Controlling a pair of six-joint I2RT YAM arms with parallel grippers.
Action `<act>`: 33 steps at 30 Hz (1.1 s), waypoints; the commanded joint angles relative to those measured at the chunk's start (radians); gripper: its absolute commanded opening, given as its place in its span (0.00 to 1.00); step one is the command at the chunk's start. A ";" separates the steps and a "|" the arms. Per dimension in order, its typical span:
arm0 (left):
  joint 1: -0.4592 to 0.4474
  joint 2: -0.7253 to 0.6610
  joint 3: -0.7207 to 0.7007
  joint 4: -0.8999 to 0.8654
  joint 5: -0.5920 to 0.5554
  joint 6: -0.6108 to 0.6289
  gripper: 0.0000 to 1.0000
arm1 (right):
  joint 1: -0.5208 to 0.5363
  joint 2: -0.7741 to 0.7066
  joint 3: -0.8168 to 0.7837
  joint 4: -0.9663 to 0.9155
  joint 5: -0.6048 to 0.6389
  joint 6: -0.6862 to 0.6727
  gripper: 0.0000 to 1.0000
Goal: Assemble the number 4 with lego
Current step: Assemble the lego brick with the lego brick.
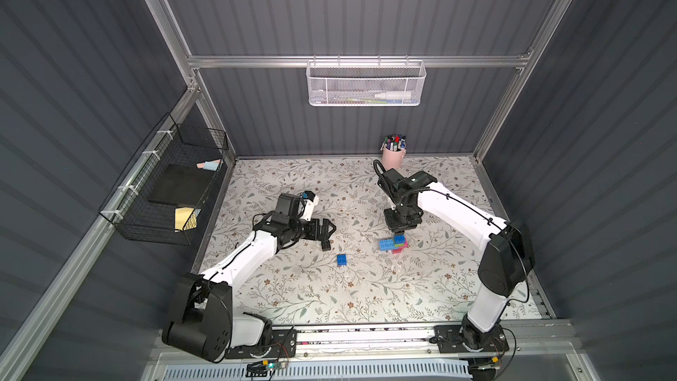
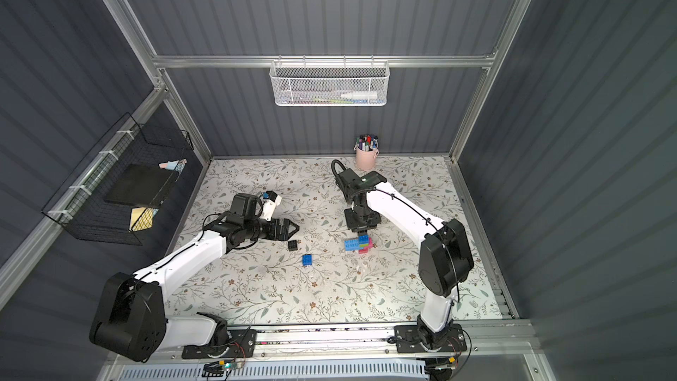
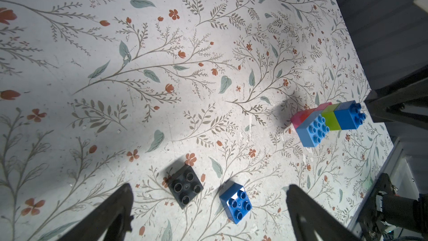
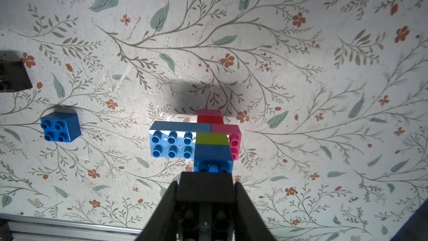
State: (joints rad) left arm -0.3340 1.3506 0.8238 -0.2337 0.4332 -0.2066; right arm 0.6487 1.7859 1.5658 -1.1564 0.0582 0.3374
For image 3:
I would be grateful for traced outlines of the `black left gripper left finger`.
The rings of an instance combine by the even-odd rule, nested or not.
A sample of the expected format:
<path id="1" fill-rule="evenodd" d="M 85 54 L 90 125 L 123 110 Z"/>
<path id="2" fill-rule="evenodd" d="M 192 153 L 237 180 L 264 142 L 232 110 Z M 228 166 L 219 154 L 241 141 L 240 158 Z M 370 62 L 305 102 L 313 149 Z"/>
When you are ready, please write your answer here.
<path id="1" fill-rule="evenodd" d="M 123 241 L 132 232 L 134 196 L 130 184 L 123 184 L 94 211 L 73 227 L 61 241 Z"/>

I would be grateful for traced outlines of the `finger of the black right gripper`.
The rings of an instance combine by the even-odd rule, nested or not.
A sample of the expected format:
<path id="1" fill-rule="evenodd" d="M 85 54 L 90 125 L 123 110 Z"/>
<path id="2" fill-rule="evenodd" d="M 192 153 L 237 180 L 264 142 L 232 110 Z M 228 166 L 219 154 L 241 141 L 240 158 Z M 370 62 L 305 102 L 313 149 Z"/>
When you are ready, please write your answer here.
<path id="1" fill-rule="evenodd" d="M 405 107 L 428 107 L 428 71 L 411 74 L 370 92 L 364 103 L 375 123 L 400 122 L 427 129 L 428 116 L 405 112 Z"/>

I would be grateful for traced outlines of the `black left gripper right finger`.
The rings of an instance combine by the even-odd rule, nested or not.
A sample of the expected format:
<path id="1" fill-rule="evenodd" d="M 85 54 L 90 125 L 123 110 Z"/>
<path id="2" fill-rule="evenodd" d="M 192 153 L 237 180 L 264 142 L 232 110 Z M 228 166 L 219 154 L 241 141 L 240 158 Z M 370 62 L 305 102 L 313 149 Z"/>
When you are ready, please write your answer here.
<path id="1" fill-rule="evenodd" d="M 297 185 L 289 186 L 286 204 L 298 241 L 359 240 Z"/>

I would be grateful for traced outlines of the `green lego brick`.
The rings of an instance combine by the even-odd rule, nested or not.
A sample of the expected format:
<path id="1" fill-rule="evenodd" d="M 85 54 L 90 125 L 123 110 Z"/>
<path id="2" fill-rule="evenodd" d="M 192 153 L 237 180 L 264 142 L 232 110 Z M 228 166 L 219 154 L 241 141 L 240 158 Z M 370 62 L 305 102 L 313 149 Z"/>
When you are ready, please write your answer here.
<path id="1" fill-rule="evenodd" d="M 321 113 L 322 117 L 325 118 L 325 124 L 329 127 L 330 131 L 340 131 L 342 129 L 334 112 L 339 106 L 339 103 L 331 104 Z"/>

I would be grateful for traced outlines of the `black lego brick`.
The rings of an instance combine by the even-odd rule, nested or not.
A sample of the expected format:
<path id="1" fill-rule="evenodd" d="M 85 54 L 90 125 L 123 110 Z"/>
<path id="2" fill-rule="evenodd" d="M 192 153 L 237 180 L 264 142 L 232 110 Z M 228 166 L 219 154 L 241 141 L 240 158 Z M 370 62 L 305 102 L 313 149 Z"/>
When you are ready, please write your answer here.
<path id="1" fill-rule="evenodd" d="M 199 195 L 204 187 L 189 165 L 184 165 L 169 179 L 168 188 L 181 209 Z"/>

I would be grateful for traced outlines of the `light blue long lego brick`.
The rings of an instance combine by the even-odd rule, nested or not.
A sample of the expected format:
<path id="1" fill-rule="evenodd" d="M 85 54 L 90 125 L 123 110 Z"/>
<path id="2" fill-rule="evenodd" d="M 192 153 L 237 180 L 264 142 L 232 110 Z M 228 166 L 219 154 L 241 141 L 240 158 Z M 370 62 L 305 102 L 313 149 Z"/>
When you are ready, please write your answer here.
<path id="1" fill-rule="evenodd" d="M 321 113 L 321 110 L 314 111 L 296 129 L 303 147 L 317 147 L 330 132 Z"/>

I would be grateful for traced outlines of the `pink lego brick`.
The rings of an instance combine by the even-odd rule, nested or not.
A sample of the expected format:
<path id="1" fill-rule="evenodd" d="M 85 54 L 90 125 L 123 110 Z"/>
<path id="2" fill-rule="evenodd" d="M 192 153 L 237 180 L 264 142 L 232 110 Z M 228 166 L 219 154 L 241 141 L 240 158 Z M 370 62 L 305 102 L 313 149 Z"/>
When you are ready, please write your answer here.
<path id="1" fill-rule="evenodd" d="M 294 128 L 297 129 L 313 112 L 318 111 L 318 110 L 324 110 L 330 105 L 332 105 L 332 102 L 323 103 L 323 104 L 320 104 L 316 108 L 306 109 L 306 110 L 302 110 L 302 111 L 297 112 L 291 118 L 291 122 L 292 122 Z"/>

